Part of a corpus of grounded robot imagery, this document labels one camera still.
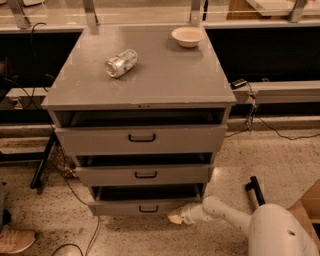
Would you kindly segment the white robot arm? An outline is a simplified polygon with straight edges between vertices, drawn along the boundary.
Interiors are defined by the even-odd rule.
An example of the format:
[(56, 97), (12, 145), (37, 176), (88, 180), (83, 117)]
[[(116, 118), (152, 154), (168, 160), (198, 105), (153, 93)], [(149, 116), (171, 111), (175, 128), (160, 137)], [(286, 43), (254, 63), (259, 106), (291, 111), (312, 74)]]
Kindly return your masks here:
[(174, 224), (224, 220), (248, 239), (249, 256), (319, 256), (319, 249), (296, 217), (276, 204), (263, 204), (252, 215), (215, 196), (189, 203), (168, 215)]

